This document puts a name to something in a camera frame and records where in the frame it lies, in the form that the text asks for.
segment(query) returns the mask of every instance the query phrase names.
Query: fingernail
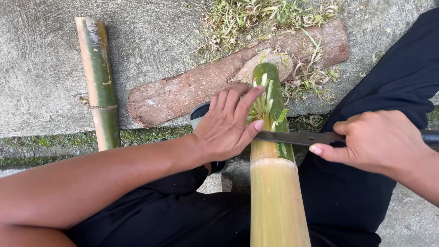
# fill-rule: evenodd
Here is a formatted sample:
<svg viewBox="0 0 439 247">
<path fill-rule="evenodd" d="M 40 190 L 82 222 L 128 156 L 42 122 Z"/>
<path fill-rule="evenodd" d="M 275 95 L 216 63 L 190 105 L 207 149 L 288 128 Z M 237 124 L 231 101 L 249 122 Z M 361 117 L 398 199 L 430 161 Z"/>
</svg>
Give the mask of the fingernail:
<svg viewBox="0 0 439 247">
<path fill-rule="evenodd" d="M 256 121 L 255 123 L 255 129 L 257 131 L 260 131 L 262 129 L 262 127 L 264 126 L 264 120 L 259 119 L 258 121 Z"/>
<path fill-rule="evenodd" d="M 322 153 L 322 150 L 321 150 L 319 147 L 314 146 L 314 145 L 310 146 L 310 147 L 309 147 L 309 150 L 310 150 L 312 153 L 315 153 L 315 154 L 317 154 L 317 155 L 320 155 L 320 154 Z"/>
</svg>

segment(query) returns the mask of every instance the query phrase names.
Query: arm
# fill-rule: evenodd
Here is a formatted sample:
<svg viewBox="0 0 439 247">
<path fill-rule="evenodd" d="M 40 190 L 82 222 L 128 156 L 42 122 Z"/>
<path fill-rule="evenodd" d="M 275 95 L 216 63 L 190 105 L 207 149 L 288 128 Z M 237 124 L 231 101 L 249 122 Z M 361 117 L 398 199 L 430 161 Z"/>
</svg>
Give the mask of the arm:
<svg viewBox="0 0 439 247">
<path fill-rule="evenodd" d="M 56 229 L 78 224 L 145 183 L 239 154 L 262 127 L 245 128 L 249 108 L 262 91 L 243 84 L 221 91 L 197 130 L 181 138 L 92 153 L 0 178 L 0 239 L 18 246 L 23 239 L 35 244 L 33 236 L 50 243 L 64 238 L 68 246 L 72 243 Z"/>
<path fill-rule="evenodd" d="M 345 148 L 314 144 L 310 151 L 325 160 L 386 175 L 439 207 L 439 154 L 400 111 L 366 112 L 337 122 Z"/>
</svg>

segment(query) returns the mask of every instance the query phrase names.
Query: bamboo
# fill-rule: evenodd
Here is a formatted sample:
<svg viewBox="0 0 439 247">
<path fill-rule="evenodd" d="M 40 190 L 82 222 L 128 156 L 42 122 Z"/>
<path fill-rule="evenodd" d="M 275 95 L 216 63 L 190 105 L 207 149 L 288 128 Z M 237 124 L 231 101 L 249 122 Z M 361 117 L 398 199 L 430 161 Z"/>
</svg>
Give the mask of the bamboo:
<svg viewBox="0 0 439 247">
<path fill-rule="evenodd" d="M 118 148 L 117 101 L 105 23 L 85 17 L 76 17 L 75 21 L 99 151 Z"/>
<path fill-rule="evenodd" d="M 256 81 L 254 86 L 261 85 L 263 74 L 267 74 L 267 79 L 273 81 L 271 88 L 273 104 L 269 113 L 265 112 L 263 116 L 259 115 L 253 120 L 264 119 L 263 130 L 288 132 L 286 120 L 273 125 L 276 120 L 280 120 L 284 111 L 277 69 L 270 63 L 257 65 L 253 70 L 253 78 Z M 268 94 L 267 84 L 266 92 L 260 98 L 267 97 Z M 310 247 L 292 146 L 284 143 L 252 141 L 250 177 L 251 247 Z"/>
</svg>

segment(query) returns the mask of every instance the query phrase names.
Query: person's left hand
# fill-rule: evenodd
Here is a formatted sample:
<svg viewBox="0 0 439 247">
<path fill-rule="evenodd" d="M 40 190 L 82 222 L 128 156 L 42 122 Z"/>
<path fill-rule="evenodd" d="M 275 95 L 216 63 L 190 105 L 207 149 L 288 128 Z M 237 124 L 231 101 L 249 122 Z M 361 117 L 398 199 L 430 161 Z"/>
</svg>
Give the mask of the person's left hand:
<svg viewBox="0 0 439 247">
<path fill-rule="evenodd" d="M 262 92 L 262 86 L 239 84 L 212 98 L 209 111 L 193 132 L 207 161 L 227 160 L 240 154 L 262 129 L 263 120 L 245 127 L 248 111 Z"/>
</svg>

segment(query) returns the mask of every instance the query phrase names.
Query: hand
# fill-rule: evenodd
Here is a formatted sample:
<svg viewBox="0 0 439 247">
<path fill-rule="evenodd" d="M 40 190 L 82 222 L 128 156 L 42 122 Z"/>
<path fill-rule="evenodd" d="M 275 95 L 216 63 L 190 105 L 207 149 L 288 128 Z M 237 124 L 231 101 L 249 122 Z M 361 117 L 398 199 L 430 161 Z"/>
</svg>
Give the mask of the hand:
<svg viewBox="0 0 439 247">
<path fill-rule="evenodd" d="M 247 128 L 245 123 L 250 107 L 262 92 L 262 86 L 251 89 L 239 84 L 212 98 L 209 111 L 193 132 L 206 161 L 229 159 L 250 144 L 262 129 L 263 120 L 254 121 Z"/>
<path fill-rule="evenodd" d="M 419 130 L 400 111 L 366 112 L 334 124 L 346 136 L 345 148 L 314 144 L 309 150 L 325 160 L 390 176 L 395 168 L 435 155 Z"/>
</svg>

